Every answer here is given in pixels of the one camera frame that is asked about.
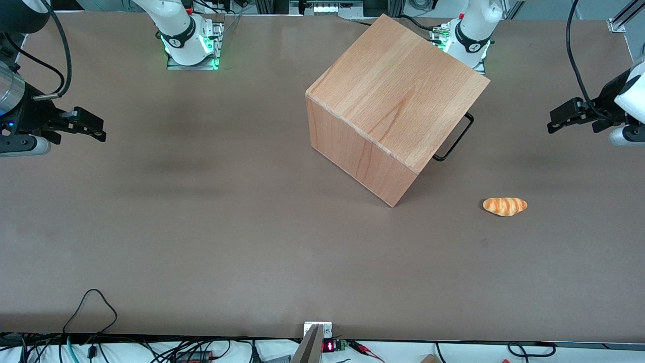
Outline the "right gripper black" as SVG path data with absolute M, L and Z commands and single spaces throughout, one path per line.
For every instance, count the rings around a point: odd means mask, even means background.
M 74 106 L 71 111 L 64 112 L 57 108 L 51 100 L 34 101 L 32 99 L 34 96 L 41 95 L 41 91 L 32 85 L 26 85 L 25 94 L 18 105 L 2 115 L 2 131 L 9 131 L 10 135 L 40 136 L 55 145 L 61 143 L 60 133 L 84 134 L 99 142 L 106 142 L 103 119 L 80 106 Z M 60 118 L 76 128 L 69 129 L 50 125 L 51 122 L 59 122 Z

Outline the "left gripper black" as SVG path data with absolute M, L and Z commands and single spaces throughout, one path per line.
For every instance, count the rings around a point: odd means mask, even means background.
M 590 123 L 596 134 L 612 126 L 624 126 L 619 133 L 630 134 L 631 117 L 615 102 L 615 97 L 626 85 L 629 74 L 630 70 L 626 70 L 606 83 L 598 97 L 587 100 L 588 108 L 581 98 L 572 98 L 551 110 L 548 133 L 554 134 L 564 127 Z

